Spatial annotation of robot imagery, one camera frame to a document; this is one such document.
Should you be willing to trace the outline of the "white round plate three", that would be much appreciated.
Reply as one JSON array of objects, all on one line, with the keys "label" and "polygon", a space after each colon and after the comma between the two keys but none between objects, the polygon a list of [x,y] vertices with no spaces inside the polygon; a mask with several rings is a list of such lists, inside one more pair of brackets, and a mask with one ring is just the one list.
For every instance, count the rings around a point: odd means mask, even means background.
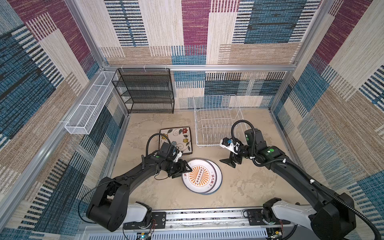
[{"label": "white round plate three", "polygon": [[214,187],[209,192],[204,193],[204,195],[212,195],[215,192],[217,192],[219,190],[219,188],[221,187],[222,182],[223,182],[223,174],[222,174],[220,167],[216,163],[214,163],[210,160],[208,160],[208,162],[215,168],[215,171],[217,173],[217,181],[216,181],[216,184],[214,185]]}]

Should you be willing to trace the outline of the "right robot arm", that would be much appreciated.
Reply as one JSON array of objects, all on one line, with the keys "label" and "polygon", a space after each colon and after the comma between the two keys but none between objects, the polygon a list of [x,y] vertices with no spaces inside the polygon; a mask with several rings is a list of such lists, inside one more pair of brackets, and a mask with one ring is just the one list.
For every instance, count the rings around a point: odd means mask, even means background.
[{"label": "right robot arm", "polygon": [[380,240],[381,233],[377,227],[361,212],[355,209],[353,198],[347,193],[337,192],[322,185],[278,147],[267,146],[261,131],[249,129],[245,131],[247,144],[244,145],[235,136],[220,140],[220,146],[229,150],[230,157],[223,159],[231,167],[241,164],[244,158],[252,160],[255,166],[265,167],[287,181],[312,206],[313,213],[290,214],[278,211],[282,205],[277,198],[265,203],[265,220],[288,220],[312,230],[321,240],[344,240],[357,226],[356,218],[360,218],[373,231],[374,238]]}]

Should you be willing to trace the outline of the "white round plate four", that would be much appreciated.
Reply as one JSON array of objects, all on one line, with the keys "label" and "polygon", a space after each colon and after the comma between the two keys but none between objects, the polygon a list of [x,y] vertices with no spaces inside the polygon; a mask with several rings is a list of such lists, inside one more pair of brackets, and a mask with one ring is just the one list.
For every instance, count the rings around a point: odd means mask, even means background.
[{"label": "white round plate four", "polygon": [[182,174],[183,184],[193,193],[208,195],[214,192],[219,183],[219,170],[214,163],[205,159],[188,161],[191,172]]}]

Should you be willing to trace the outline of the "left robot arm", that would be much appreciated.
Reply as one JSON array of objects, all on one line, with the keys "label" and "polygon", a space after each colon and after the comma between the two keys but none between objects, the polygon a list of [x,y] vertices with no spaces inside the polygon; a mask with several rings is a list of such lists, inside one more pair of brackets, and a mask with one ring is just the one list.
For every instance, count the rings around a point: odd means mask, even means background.
[{"label": "left robot arm", "polygon": [[125,174],[103,178],[94,190],[86,217],[111,232],[125,224],[149,227],[153,224],[152,208],[141,202],[129,204],[130,194],[161,171],[170,178],[190,173],[192,168],[181,156],[175,146],[163,143],[159,150],[142,156],[142,162]]}]

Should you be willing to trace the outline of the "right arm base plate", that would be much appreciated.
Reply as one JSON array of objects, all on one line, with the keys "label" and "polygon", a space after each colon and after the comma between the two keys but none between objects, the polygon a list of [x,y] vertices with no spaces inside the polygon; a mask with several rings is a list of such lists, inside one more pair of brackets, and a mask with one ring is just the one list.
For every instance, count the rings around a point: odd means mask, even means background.
[{"label": "right arm base plate", "polygon": [[263,208],[246,209],[243,211],[243,217],[249,221],[250,226],[267,226],[267,225],[289,225],[290,221],[277,219],[269,210]]}]

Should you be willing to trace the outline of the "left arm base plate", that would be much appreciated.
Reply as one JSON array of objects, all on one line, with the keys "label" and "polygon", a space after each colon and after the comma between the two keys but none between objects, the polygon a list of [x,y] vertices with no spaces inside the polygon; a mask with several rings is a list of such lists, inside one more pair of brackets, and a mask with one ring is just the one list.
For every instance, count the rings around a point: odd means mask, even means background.
[{"label": "left arm base plate", "polygon": [[166,227],[166,212],[151,212],[142,222],[124,223],[124,230],[149,230],[151,228],[164,229]]}]

